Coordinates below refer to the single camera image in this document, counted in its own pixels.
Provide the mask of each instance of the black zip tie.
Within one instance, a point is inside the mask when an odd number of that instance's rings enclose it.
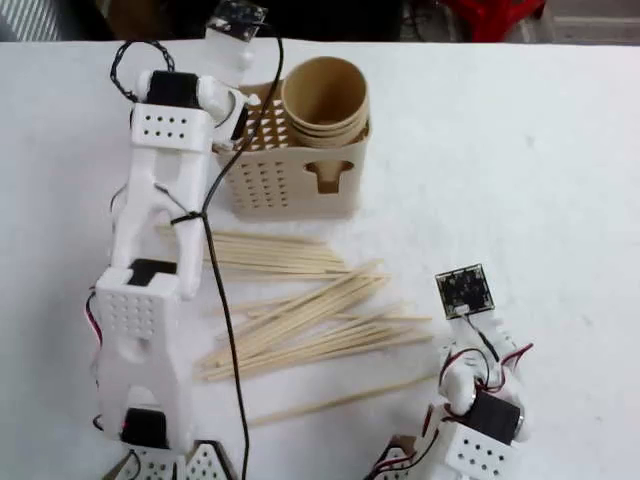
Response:
[[[187,213],[186,215],[183,215],[181,217],[178,218],[174,218],[173,220],[171,220],[171,225],[175,225],[176,223],[182,223],[182,222],[186,222],[188,220],[194,220],[196,218],[203,218],[203,215],[201,212],[196,212],[191,211],[189,213]]]
[[[116,51],[116,56],[113,59],[113,63],[111,64],[111,81],[116,86],[116,88],[120,90],[120,93],[122,93],[128,100],[132,101],[133,103],[138,103],[138,96],[131,90],[125,90],[125,88],[120,83],[120,80],[118,80],[118,65],[120,65],[120,61],[122,60],[122,57],[124,57],[124,53],[134,43],[146,43],[160,50],[160,53],[162,53],[162,56],[164,57],[164,61],[167,63],[167,71],[169,72],[175,72],[176,63],[169,51],[165,47],[163,47],[157,40],[127,40],[122,45],[120,45],[120,48],[118,48],[118,50]]]

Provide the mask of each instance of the white table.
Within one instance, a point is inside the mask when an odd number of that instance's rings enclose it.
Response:
[[[202,43],[169,47],[179,70],[215,74]],[[640,50],[285,47],[285,71],[334,54],[367,76],[374,135],[362,208],[345,221],[243,225],[221,192],[210,215],[217,226],[320,235],[353,264],[385,258],[387,297],[440,321],[434,274],[482,262],[498,313],[517,339],[536,344],[523,363],[537,432],[520,478],[630,478],[640,445]],[[275,69],[275,42],[256,48],[247,83]],[[129,162],[130,105],[108,78],[115,49],[0,45],[3,478],[98,478],[122,453],[91,426],[95,344],[82,318],[107,262],[107,203]],[[135,47],[123,81],[160,65],[156,51]],[[229,284],[232,302],[252,293]],[[198,311],[217,302],[209,278],[200,297]],[[192,335],[201,352],[214,323],[185,320],[206,333]],[[429,354],[396,349],[247,380],[249,415],[408,380],[429,367]],[[256,429],[250,477],[359,479],[393,433],[416,432],[432,392],[425,384]],[[239,468],[231,382],[197,387],[195,406],[200,436],[221,439]]]

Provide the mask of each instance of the beige plastic basket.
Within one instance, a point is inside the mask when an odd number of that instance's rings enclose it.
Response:
[[[243,87],[264,99],[269,84]],[[261,125],[255,125],[261,105],[251,107],[244,132],[258,133],[225,180],[233,194],[233,211],[252,219],[348,216],[358,205],[360,177],[371,134],[368,119],[349,145],[316,149],[300,146],[290,135],[280,99],[280,86]],[[219,156],[226,165],[234,152]]]

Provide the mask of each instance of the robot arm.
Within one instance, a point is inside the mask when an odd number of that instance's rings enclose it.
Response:
[[[385,451],[367,479],[513,478],[519,452],[512,442],[527,440],[532,425],[517,365],[533,345],[518,348],[494,318],[480,265],[436,279],[453,333],[440,350],[445,401],[429,406],[413,445],[396,448],[397,458]]]

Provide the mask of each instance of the pile of wooden sticks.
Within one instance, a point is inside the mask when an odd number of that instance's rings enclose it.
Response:
[[[165,238],[175,240],[171,228],[158,227]],[[322,240],[288,235],[213,232],[218,263],[233,270],[226,278],[240,280],[325,280],[349,269]],[[205,265],[210,265],[208,251]]]
[[[232,307],[247,320],[236,328],[236,351],[243,377],[303,363],[388,347],[427,342],[417,323],[429,317],[397,314],[399,305],[365,314],[346,313],[380,290],[389,276],[374,272],[380,261],[342,273],[304,295],[280,297]],[[327,321],[338,326],[315,332]],[[233,375],[228,346],[201,359],[196,378],[216,381]]]

